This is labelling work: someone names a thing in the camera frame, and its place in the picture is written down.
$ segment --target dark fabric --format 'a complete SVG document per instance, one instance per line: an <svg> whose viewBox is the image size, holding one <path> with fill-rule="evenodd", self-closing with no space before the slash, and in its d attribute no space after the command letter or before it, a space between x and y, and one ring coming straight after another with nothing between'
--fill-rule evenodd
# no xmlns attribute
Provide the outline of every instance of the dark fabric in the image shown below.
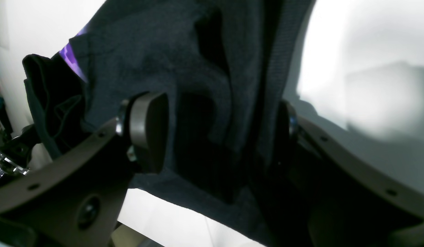
<svg viewBox="0 0 424 247"><path fill-rule="evenodd" d="M70 75L58 55L25 58L37 131L55 158L76 145L67 136L95 131L116 115L123 99L166 92L165 167L157 176L136 175L130 186L267 246L306 246L299 238L307 236L296 234L306 230L281 228L302 220L288 217L300 205L286 201L295 199L293 190L262 174L273 161L280 96L309 5L309 0L107 0L86 33L70 39L87 83ZM278 193L284 195L276 198ZM286 216L275 219L268 210Z"/></svg>

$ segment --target black cloth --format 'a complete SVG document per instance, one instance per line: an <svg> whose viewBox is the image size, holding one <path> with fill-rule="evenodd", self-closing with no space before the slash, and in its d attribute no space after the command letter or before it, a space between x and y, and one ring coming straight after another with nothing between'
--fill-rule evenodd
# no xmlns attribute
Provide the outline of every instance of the black cloth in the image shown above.
<svg viewBox="0 0 424 247"><path fill-rule="evenodd" d="M262 174L274 162L279 101L310 4L107 0L86 33L70 39L87 82L59 55L23 60L36 129L56 158L76 145L70 135L85 138L116 115L123 99L166 92L170 119L164 170L158 176L137 174L130 186L267 246L304 246L302 235L281 226L293 222L265 214L271 209L290 214L280 205L293 202L272 199L276 184L252 173Z"/></svg>

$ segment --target purple fabric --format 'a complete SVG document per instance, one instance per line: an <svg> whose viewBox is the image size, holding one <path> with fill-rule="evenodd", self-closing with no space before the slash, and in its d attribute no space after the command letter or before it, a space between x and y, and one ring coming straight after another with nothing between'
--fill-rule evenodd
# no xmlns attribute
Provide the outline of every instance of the purple fabric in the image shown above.
<svg viewBox="0 0 424 247"><path fill-rule="evenodd" d="M76 34L76 36L79 36L83 33L86 33L86 27L80 30ZM76 75L78 75L83 81L88 82L86 76L83 74L82 70L79 68L79 65L77 64L77 61L76 61L76 58L70 43L68 43L62 50L59 51L59 55L62 57L62 59L64 59L66 64L73 70L73 72L75 72Z"/></svg>

